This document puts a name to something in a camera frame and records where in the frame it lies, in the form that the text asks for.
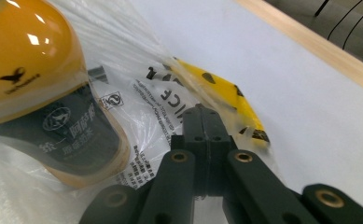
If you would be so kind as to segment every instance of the white table surface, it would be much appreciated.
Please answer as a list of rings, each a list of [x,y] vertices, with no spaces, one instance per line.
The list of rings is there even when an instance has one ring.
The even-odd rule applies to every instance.
[[[279,17],[290,24],[285,35],[229,0],[132,3],[175,57],[239,86],[271,138],[287,186],[300,192],[324,183],[363,204],[363,88],[342,65],[335,69],[290,38],[294,21]]]

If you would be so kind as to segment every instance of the printed logo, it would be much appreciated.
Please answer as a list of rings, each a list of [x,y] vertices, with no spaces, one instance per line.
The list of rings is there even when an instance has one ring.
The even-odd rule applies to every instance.
[[[103,96],[102,98],[100,98],[100,102],[106,110],[123,105],[122,98],[120,97],[120,93],[118,91],[111,93],[107,96]]]
[[[42,127],[46,131],[53,131],[62,128],[71,117],[71,110],[67,107],[60,107],[52,111],[44,119]]]
[[[35,74],[35,75],[29,77],[27,80],[24,80],[21,84],[17,84],[18,82],[21,81],[21,77],[24,76],[25,73],[26,73],[26,70],[23,67],[19,67],[15,70],[15,72],[13,72],[13,75],[0,77],[0,80],[11,81],[13,84],[13,86],[10,90],[5,91],[5,94],[12,94],[15,91],[18,91],[21,88],[29,85],[30,83],[35,81],[37,78],[41,77],[39,74]]]
[[[12,84],[16,84],[21,81],[21,77],[25,72],[26,71],[23,67],[19,67],[15,70],[15,72],[13,72],[13,75],[0,77],[0,80],[11,81]]]

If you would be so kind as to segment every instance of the clear plastic wrap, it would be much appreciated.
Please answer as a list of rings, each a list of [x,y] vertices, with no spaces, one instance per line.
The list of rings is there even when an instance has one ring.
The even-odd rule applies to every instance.
[[[170,136],[182,133],[182,112],[197,103],[226,118],[240,148],[254,148],[251,136],[257,123],[241,118],[226,99],[173,58],[128,1],[49,2],[76,30],[88,69],[103,67],[91,72],[91,87],[104,112],[128,136],[132,155],[119,175],[73,189],[39,162],[0,143],[0,223],[78,223],[101,189],[113,184],[140,187],[155,176],[170,149]],[[215,213],[216,205],[211,209],[197,202],[203,212]]]

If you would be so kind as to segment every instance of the black logo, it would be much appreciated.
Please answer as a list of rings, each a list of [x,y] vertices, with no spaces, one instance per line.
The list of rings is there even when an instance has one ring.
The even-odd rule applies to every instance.
[[[106,110],[109,110],[115,106],[123,105],[123,101],[122,101],[122,98],[120,97],[119,92],[114,92],[107,96],[103,96],[102,98],[100,98],[100,102],[102,103],[102,106]]]
[[[0,77],[0,80],[12,81],[12,84],[16,84],[21,81],[21,77],[24,75],[25,69],[23,67],[19,67],[13,72],[11,76]]]

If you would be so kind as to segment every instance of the black cable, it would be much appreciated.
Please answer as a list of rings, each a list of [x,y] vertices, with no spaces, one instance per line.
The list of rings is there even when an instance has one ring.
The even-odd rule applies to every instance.
[[[359,0],[359,2],[357,2],[347,13],[346,15],[344,15],[341,20],[333,27],[333,29],[330,31],[327,40],[329,40],[330,36],[332,35],[332,32],[336,29],[336,27],[338,27],[339,24],[341,24],[341,22],[344,20],[344,18],[346,18],[347,15],[349,15],[349,13],[351,11],[353,11],[353,9],[358,6],[363,0]]]
[[[342,49],[344,49],[344,46],[346,46],[346,42],[347,42],[347,40],[349,39],[350,34],[354,31],[354,29],[356,28],[356,26],[359,24],[359,22],[360,22],[362,19],[363,19],[363,15],[362,15],[362,17],[361,17],[361,18],[359,18],[359,20],[358,20],[358,22],[356,23],[356,25],[355,25],[355,26],[353,26],[353,29],[350,31],[349,35],[348,35],[348,36],[346,37],[346,39],[344,40],[344,43],[343,43],[343,47],[342,47]]]

